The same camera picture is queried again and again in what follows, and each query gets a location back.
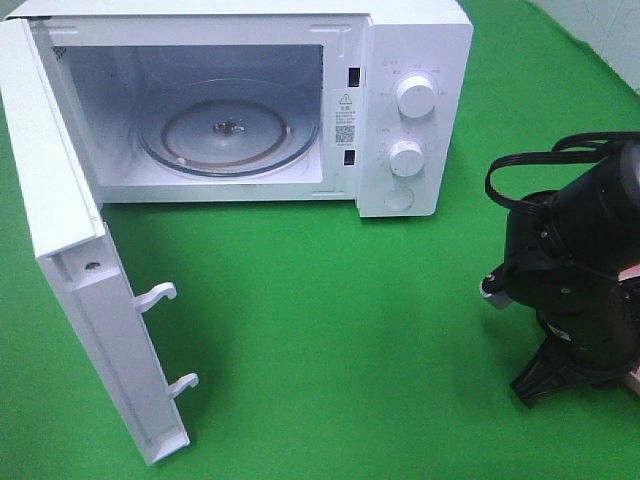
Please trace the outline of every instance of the microwave door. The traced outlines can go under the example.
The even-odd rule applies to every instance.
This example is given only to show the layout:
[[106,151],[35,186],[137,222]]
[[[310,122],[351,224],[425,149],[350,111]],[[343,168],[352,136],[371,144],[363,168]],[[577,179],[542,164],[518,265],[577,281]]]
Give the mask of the microwave door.
[[189,444],[174,398],[198,380],[188,374],[167,383],[141,316],[175,288],[134,296],[47,79],[40,55],[50,48],[39,50],[21,19],[0,23],[0,44],[11,46],[0,49],[0,89],[36,259],[153,463]]

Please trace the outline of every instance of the control knob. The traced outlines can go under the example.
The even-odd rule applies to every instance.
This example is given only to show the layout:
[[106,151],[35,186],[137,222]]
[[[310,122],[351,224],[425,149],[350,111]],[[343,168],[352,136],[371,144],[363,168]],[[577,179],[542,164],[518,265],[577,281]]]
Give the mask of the control knob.
[[389,167],[399,177],[416,175],[424,167],[422,148],[411,140],[396,143],[389,151]]
[[424,117],[433,110],[435,99],[434,84],[424,75],[405,78],[396,88],[398,109],[405,117]]

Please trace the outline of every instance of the microwave oven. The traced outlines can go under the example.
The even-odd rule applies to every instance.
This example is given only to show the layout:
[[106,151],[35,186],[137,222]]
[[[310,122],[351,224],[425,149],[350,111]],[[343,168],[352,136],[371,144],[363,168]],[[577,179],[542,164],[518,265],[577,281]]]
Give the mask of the microwave oven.
[[37,261],[147,463],[188,445],[100,206],[433,213],[473,27],[454,0],[28,0],[0,89]]

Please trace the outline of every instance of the warning label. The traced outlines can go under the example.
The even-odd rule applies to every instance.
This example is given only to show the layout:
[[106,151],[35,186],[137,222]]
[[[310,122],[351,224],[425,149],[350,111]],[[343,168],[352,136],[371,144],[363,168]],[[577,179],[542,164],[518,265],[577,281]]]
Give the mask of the warning label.
[[341,147],[352,146],[356,141],[356,117],[358,97],[355,89],[333,91],[335,144]]

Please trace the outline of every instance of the green surface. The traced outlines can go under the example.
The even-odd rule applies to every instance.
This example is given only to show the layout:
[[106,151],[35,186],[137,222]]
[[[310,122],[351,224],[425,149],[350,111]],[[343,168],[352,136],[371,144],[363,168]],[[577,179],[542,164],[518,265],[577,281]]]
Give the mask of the green surface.
[[[520,405],[508,383],[542,335],[478,293],[501,261],[496,157],[637,129],[640,100],[518,1],[467,0],[468,75],[435,216],[361,220],[351,202],[110,206],[192,445],[146,467],[33,259],[0,131],[0,477],[638,478],[640,401],[575,389]],[[497,175],[511,194],[575,168]]]

